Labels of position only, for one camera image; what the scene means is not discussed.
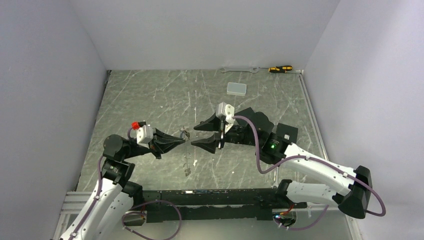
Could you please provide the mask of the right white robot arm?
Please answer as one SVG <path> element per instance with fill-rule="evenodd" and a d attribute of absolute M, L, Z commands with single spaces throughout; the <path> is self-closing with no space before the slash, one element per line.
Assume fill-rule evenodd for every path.
<path fill-rule="evenodd" d="M 310 202 L 337 207 L 342 213 L 364 219 L 371 197 L 371 171 L 365 166 L 351 168 L 327 161 L 296 144 L 297 128 L 279 123 L 274 125 L 262 112 L 247 108 L 235 116 L 213 114 L 193 128 L 212 132 L 213 135 L 195 140 L 191 144 L 214 154 L 224 144 L 255 147 L 256 166 L 261 163 L 270 168 L 260 169 L 266 174 L 284 166 L 297 170 L 318 183 L 301 183 L 282 180 L 275 194 L 276 203 L 287 208 L 294 203 Z"/>

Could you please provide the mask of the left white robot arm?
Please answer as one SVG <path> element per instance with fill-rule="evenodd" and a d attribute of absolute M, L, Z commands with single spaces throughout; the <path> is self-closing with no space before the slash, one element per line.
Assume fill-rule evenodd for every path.
<path fill-rule="evenodd" d="M 136 130 L 135 138 L 112 134 L 103 142 L 97 162 L 97 182 L 74 221 L 60 240 L 104 240 L 129 210 L 146 205 L 143 187 L 130 178 L 135 168 L 127 160 L 152 154 L 156 159 L 185 143 L 182 137 L 166 134 L 150 125 Z"/>

